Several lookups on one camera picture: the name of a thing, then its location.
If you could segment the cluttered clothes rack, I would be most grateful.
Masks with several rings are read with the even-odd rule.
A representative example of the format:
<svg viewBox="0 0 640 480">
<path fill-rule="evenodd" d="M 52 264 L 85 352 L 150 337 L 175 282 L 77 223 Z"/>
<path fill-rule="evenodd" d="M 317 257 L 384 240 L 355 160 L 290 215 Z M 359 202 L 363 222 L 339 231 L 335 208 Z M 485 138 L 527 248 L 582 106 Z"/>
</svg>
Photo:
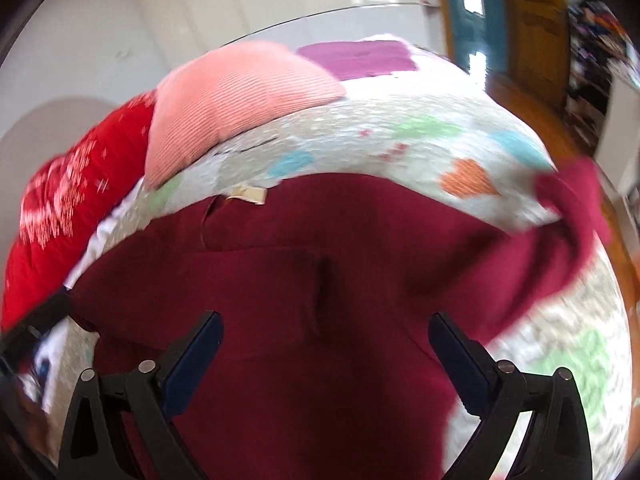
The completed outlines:
<svg viewBox="0 0 640 480">
<path fill-rule="evenodd" d="M 567 11 L 570 76 L 565 122 L 587 151 L 600 140 L 608 112 L 614 67 L 629 66 L 634 46 L 603 0 L 577 0 Z"/>
</svg>

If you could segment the dark red garment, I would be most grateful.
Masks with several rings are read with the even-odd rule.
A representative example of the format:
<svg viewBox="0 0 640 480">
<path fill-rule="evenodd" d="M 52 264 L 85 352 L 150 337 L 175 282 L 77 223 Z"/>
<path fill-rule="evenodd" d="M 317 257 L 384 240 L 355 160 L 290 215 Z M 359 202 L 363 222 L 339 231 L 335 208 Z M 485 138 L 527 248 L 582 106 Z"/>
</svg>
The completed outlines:
<svg viewBox="0 0 640 480">
<path fill-rule="evenodd" d="M 574 281 L 603 224 L 588 159 L 535 191 L 559 217 L 513 234 L 363 174 L 284 180 L 261 205 L 208 198 L 96 260 L 73 317 L 112 374 L 220 313 L 224 341 L 176 419 L 209 478 L 435 479 L 454 389 L 431 316 L 491 341 Z"/>
</svg>

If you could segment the purple fuzzy towel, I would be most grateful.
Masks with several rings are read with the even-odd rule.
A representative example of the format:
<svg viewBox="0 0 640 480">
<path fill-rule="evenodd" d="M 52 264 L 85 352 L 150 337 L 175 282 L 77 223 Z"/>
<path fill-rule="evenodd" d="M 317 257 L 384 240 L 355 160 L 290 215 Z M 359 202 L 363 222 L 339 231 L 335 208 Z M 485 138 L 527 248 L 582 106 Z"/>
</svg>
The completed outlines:
<svg viewBox="0 0 640 480">
<path fill-rule="evenodd" d="M 296 53 L 340 81 L 418 69 L 407 46 L 396 40 L 319 42 L 300 47 Z"/>
</svg>

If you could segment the pink ribbed pillow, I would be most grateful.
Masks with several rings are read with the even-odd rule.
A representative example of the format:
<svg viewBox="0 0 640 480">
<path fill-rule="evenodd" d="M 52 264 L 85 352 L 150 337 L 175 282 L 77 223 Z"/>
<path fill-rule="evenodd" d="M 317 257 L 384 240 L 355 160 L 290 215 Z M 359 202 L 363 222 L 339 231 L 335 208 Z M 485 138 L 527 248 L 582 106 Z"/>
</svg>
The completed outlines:
<svg viewBox="0 0 640 480">
<path fill-rule="evenodd" d="M 211 50 L 156 87 L 145 184 L 159 188 L 215 145 L 344 95 L 327 70 L 284 44 L 255 40 Z"/>
</svg>

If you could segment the wooden door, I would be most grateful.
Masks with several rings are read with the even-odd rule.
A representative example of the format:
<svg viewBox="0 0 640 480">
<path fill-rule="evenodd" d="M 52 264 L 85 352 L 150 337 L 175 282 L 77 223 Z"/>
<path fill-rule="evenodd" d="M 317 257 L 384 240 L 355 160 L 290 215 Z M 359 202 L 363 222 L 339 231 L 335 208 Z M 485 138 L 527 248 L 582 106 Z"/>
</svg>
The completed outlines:
<svg viewBox="0 0 640 480">
<path fill-rule="evenodd" d="M 509 76 L 555 110 L 566 100 L 570 33 L 566 0 L 504 0 Z"/>
</svg>

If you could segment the patchwork quilted bedspread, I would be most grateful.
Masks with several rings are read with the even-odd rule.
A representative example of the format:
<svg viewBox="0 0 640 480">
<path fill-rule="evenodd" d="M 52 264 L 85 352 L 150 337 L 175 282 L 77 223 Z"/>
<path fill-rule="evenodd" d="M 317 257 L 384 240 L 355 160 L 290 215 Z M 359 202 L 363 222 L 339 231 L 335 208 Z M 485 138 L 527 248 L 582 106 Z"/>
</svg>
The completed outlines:
<svg viewBox="0 0 640 480">
<path fill-rule="evenodd" d="M 139 230 L 240 184 L 270 188 L 303 174 L 343 171 L 393 180 L 507 231 L 550 221 L 533 193 L 534 174 L 553 166 L 536 132 L 454 64 L 421 49 L 411 56 L 415 72 L 347 81 L 344 99 L 241 133 L 157 190 L 143 188 Z M 526 372 L 573 372 L 593 474 L 616 477 L 629 436 L 631 348 L 604 248 L 570 287 L 533 307 L 489 349 Z"/>
</svg>

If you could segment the teal door frame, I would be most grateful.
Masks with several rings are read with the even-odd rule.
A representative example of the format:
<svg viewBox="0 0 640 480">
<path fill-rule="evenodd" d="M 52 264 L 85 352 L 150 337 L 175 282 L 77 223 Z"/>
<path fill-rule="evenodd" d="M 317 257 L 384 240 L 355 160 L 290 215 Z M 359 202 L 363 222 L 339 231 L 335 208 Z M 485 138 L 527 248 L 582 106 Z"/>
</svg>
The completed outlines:
<svg viewBox="0 0 640 480">
<path fill-rule="evenodd" d="M 508 68 L 508 35 L 504 0 L 447 0 L 452 59 L 469 72 L 472 56 L 484 55 L 490 72 Z"/>
</svg>

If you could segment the red patterned duvet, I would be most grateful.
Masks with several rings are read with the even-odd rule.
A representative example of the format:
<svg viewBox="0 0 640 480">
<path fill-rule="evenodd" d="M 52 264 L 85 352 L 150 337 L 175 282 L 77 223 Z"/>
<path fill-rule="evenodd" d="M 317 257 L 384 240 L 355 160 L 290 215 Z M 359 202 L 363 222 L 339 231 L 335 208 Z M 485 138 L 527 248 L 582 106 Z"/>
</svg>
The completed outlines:
<svg viewBox="0 0 640 480">
<path fill-rule="evenodd" d="M 143 177 L 154 106 L 153 90 L 135 96 L 30 178 L 4 267 L 2 330 L 63 285 L 100 222 Z"/>
</svg>

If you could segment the white wardrobe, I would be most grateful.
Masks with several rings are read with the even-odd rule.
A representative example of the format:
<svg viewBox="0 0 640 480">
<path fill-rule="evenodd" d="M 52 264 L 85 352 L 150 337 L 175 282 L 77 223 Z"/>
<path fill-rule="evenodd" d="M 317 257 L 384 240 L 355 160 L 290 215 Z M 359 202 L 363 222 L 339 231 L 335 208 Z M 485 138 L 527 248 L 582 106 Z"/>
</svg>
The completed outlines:
<svg viewBox="0 0 640 480">
<path fill-rule="evenodd" d="M 439 0 L 139 0 L 167 62 L 180 65 L 240 40 L 297 49 L 317 42 L 391 34 L 446 51 Z"/>
</svg>

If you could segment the round grey headboard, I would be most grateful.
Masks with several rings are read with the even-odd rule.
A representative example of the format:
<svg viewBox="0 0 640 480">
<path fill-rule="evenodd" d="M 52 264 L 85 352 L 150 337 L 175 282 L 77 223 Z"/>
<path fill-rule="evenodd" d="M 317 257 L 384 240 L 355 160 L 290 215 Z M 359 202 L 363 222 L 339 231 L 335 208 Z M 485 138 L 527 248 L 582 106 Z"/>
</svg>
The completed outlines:
<svg viewBox="0 0 640 480">
<path fill-rule="evenodd" d="M 18 230 L 21 197 L 30 177 L 66 152 L 116 105 L 86 96 L 66 96 L 36 106 L 1 138 L 1 260 Z"/>
</svg>

